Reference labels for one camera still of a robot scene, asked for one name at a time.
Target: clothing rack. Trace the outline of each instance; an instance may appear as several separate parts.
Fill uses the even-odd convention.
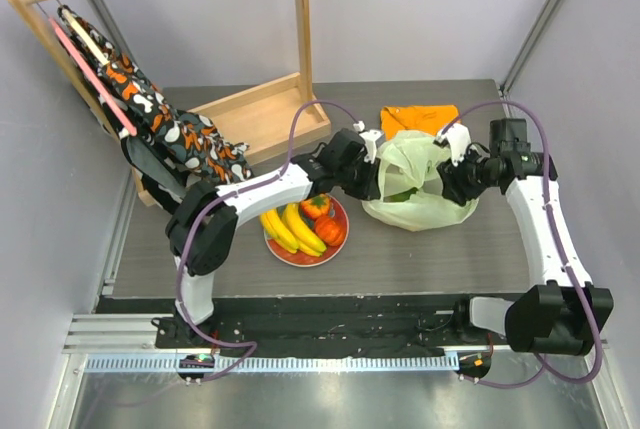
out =
[[[60,66],[80,96],[100,122],[117,139],[98,100],[87,90],[75,64],[62,49],[50,24],[35,10],[36,2],[46,0],[8,0],[36,38]],[[289,127],[294,113],[314,99],[311,85],[311,24],[309,0],[295,0],[300,70],[246,91],[211,101],[191,109],[211,118],[225,138],[250,145],[246,153],[251,164],[270,159],[287,150]],[[265,121],[255,124],[256,118]],[[295,133],[296,147],[327,136],[331,123],[319,104],[309,107],[300,117]],[[138,195],[147,205],[153,199],[142,188],[134,171]]]

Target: gray wooden tabletop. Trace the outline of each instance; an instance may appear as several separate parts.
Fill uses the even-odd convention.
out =
[[[174,88],[166,91],[177,107],[188,109],[239,88]],[[352,109],[367,127],[380,127],[387,105],[455,104],[460,111],[497,99],[495,82],[429,81],[315,84],[317,97]],[[333,130],[349,120],[326,108]],[[488,142],[489,121],[502,109],[479,111],[464,120],[471,136]],[[315,144],[299,150],[311,150]],[[259,164],[262,174],[283,156]],[[385,225],[368,216],[360,201],[340,190],[333,195],[349,215],[350,234],[343,250],[315,268],[296,268],[267,249],[259,221],[236,233],[227,262],[216,271],[216,296],[337,295],[396,293],[510,292],[528,288],[528,268],[518,226],[498,189],[486,191],[476,212],[463,224],[417,233]],[[114,297],[174,297],[175,265],[164,227],[169,216],[136,202],[120,262]]]

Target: plastic bag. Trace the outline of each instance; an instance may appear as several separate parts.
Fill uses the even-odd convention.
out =
[[[362,203],[367,214],[408,231],[459,224],[473,214],[477,199],[461,207],[442,197],[437,167],[450,158],[451,151],[436,146],[433,140],[421,131],[400,131],[380,146],[378,184],[382,196],[379,201]]]

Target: clothes hanger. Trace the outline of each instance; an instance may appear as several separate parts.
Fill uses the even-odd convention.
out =
[[[53,26],[53,32],[55,33],[57,38],[60,40],[62,45],[65,47],[65,49],[69,51],[69,54],[71,55],[73,60],[76,62],[76,64],[78,64],[78,67],[80,67],[80,69],[82,70],[82,73],[87,77],[89,82],[91,82],[93,87],[96,88],[98,93],[104,98],[105,102],[109,106],[109,109],[111,109],[111,111],[115,114],[115,116],[124,126],[122,130],[118,132],[118,137],[120,139],[124,139],[125,137],[128,137],[128,136],[136,136],[138,134],[138,129],[136,128],[136,126],[134,126],[131,123],[129,118],[125,115],[125,113],[122,111],[120,106],[118,106],[116,101],[113,99],[113,96],[109,93],[107,88],[104,87],[104,84],[102,83],[102,81],[98,78],[98,76],[96,76],[93,70],[89,67],[89,64],[87,64],[87,61],[85,61],[84,57],[82,57],[80,52],[78,52],[78,49],[76,49],[76,46],[73,44],[71,39],[69,39],[69,36],[67,36],[67,33],[64,32],[64,30],[60,27],[60,25],[56,22],[56,20],[53,17],[47,14],[47,11],[44,10],[44,8],[40,5],[38,1],[36,0],[34,1],[38,6],[38,8],[45,15],[45,17],[48,19],[51,26]]]
[[[106,66],[107,64],[109,64],[109,59],[107,59],[107,57],[100,50],[100,48],[91,38],[91,36],[87,34],[87,31],[85,31],[84,28],[80,25],[80,23],[76,21],[76,18],[73,17],[73,14],[71,14],[63,6],[60,0],[56,0],[56,1],[58,2],[58,5],[62,8],[62,11],[61,11],[62,17],[66,19],[66,21],[69,23],[73,31],[78,35],[80,39],[82,39],[82,42],[84,42],[87,48],[89,49],[89,51],[91,51],[91,54],[93,54],[93,57],[95,57],[98,60],[98,62],[103,66]]]

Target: pink hanger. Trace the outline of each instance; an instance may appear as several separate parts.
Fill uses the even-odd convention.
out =
[[[98,79],[98,76],[96,76],[96,74],[91,70],[91,68],[89,67],[89,64],[87,64],[87,61],[84,60],[84,57],[80,55],[80,53],[76,49],[76,46],[73,44],[73,42],[71,42],[67,34],[62,30],[62,28],[58,25],[56,20],[53,19],[52,17],[49,17],[49,22],[53,26],[53,31],[56,33],[56,36],[58,36],[58,39],[60,39],[60,42],[62,42],[62,45],[67,49],[67,51],[69,51],[69,54],[71,54],[71,57],[73,58],[73,60],[76,61],[76,63],[82,70],[83,74],[87,76],[87,79],[89,79],[91,84],[93,84],[93,87],[96,88],[98,93],[102,97],[104,97],[104,100],[107,102],[107,105],[109,106],[109,108],[113,111],[113,113],[116,115],[118,120],[124,126],[124,129],[118,133],[118,137],[120,137],[120,139],[124,139],[129,135],[131,136],[137,135],[138,129],[136,128],[136,126],[134,126],[131,123],[131,121],[129,120],[129,118],[127,118],[127,116],[124,114],[122,109],[120,109],[120,107],[116,104],[116,101],[114,101],[113,96],[111,96],[109,91],[107,91],[107,89],[104,87],[104,84],[102,83],[102,81]]]

